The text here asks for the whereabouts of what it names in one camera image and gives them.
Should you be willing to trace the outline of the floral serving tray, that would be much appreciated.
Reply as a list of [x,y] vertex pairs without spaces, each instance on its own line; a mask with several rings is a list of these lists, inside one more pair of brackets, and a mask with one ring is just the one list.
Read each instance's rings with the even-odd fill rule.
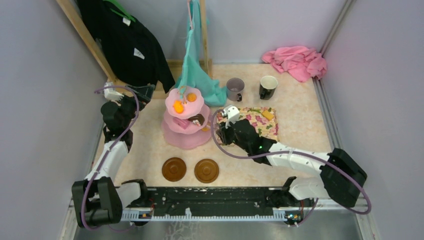
[[[240,111],[239,120],[247,119],[255,127],[255,131],[260,137],[280,141],[279,124],[277,110],[272,107],[237,107]],[[263,111],[269,111],[274,115],[274,119],[268,121],[262,116]]]

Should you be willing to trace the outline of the chocolate cake slice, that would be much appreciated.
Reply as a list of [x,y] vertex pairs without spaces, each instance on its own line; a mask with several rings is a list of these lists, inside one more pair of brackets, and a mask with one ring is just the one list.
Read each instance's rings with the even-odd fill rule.
[[187,120],[196,126],[202,126],[205,122],[204,116],[200,113],[188,118]]

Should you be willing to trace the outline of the orange macaron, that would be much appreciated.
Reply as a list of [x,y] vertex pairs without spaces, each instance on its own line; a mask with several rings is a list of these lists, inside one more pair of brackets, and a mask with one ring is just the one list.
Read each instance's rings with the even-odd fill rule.
[[186,100],[190,103],[195,102],[197,100],[197,95],[193,92],[190,92],[186,95]]

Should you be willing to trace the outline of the pink wafer biscuit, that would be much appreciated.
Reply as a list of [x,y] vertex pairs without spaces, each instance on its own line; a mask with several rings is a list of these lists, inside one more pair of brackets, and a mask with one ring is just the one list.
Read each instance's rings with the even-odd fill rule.
[[172,121],[183,130],[187,129],[189,127],[189,125],[191,124],[191,122],[189,120],[181,119],[181,118],[178,118],[178,117],[173,117]]

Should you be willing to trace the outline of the brown wooden coaster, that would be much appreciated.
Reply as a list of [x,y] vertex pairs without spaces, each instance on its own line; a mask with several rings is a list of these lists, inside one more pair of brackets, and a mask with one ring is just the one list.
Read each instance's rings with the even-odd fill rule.
[[171,157],[164,162],[161,172],[166,180],[178,182],[186,175],[187,165],[181,158]]
[[209,158],[200,160],[194,168],[194,175],[196,179],[204,184],[214,182],[220,174],[218,164]]

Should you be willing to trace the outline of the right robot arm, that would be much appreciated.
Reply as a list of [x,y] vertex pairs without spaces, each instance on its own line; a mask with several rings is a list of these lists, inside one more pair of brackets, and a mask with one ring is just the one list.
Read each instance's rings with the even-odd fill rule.
[[310,174],[309,178],[293,177],[281,199],[287,206],[300,200],[329,198],[352,210],[360,196],[368,205],[371,201],[364,190],[366,172],[343,149],[331,152],[311,152],[284,145],[276,140],[259,136],[246,119],[221,122],[214,131],[223,145],[234,144],[246,152],[246,159],[272,167],[290,168]]

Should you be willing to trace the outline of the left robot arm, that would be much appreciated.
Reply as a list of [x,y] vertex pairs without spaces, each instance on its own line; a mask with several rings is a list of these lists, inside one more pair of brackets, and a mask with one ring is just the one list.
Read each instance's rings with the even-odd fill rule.
[[119,223],[124,208],[128,206],[150,207],[153,204],[142,179],[125,181],[118,187],[114,185],[114,179],[133,146],[131,127],[151,101],[156,87],[153,84],[123,86],[131,96],[118,92],[119,88],[106,82],[94,91],[106,99],[100,108],[104,146],[90,173],[71,187],[77,224],[87,230]]

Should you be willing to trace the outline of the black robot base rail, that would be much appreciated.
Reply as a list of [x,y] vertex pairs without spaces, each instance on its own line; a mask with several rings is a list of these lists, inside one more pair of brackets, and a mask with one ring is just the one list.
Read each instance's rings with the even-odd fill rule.
[[313,204],[295,199],[285,187],[155,187],[129,207],[147,208],[155,217],[271,217],[275,209]]

